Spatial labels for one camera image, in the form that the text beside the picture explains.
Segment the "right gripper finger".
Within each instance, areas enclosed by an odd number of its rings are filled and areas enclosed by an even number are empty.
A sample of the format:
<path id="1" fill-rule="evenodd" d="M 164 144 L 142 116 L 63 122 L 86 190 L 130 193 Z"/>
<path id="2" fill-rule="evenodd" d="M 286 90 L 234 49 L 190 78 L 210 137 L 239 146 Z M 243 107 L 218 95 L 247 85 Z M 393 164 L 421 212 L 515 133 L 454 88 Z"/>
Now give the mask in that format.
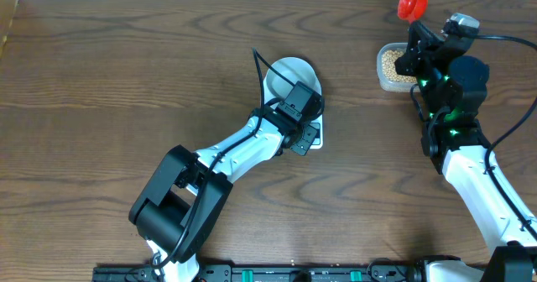
<path id="1" fill-rule="evenodd" d="M 409 26 L 408 52 L 419 53 L 425 50 L 436 50 L 444 44 L 443 38 L 433 33 L 419 20 Z"/>
<path id="2" fill-rule="evenodd" d="M 420 65 L 420 48 L 417 44 L 407 45 L 407 49 L 395 62 L 398 75 L 417 76 Z"/>

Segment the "red measuring scoop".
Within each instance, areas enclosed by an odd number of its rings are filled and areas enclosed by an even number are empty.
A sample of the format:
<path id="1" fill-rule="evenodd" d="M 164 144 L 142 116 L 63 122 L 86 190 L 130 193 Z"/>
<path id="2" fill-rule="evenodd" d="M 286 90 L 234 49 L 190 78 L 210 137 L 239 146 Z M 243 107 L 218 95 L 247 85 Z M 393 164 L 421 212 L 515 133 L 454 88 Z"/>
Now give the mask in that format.
<path id="1" fill-rule="evenodd" d="M 399 0 L 398 18 L 411 24 L 424 15 L 428 4 L 429 0 Z"/>

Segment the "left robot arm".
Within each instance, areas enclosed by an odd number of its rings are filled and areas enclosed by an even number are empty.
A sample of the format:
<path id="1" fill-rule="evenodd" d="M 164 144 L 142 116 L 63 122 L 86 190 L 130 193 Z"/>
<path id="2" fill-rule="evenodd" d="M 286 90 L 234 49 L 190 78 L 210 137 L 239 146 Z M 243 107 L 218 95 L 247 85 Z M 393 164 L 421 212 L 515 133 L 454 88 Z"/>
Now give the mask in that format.
<path id="1" fill-rule="evenodd" d="M 159 280 L 198 275 L 196 254 L 234 183 L 286 149 L 306 155 L 324 106 L 317 90 L 298 81 L 285 98 L 262 102 L 243 128 L 220 143 L 195 152 L 178 145 L 163 157 L 128 215 L 153 251 L 150 266 Z"/>

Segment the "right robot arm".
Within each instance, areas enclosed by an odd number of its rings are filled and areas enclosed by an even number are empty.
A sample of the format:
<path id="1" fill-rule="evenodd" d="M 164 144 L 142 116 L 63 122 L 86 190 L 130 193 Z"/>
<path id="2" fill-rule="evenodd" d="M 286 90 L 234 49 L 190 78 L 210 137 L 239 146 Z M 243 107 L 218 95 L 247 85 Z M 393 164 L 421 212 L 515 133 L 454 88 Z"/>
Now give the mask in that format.
<path id="1" fill-rule="evenodd" d="M 414 21 L 395 61 L 398 74 L 416 79 L 416 109 L 428 112 L 420 115 L 423 153 L 464 201 L 491 254 L 485 269 L 453 256 L 424 257 L 408 269 L 409 281 L 530 281 L 536 273 L 536 217 L 499 168 L 498 143 L 477 119 L 490 68 L 467 51 L 481 37 L 478 21 L 465 15 L 449 18 L 441 35 Z"/>

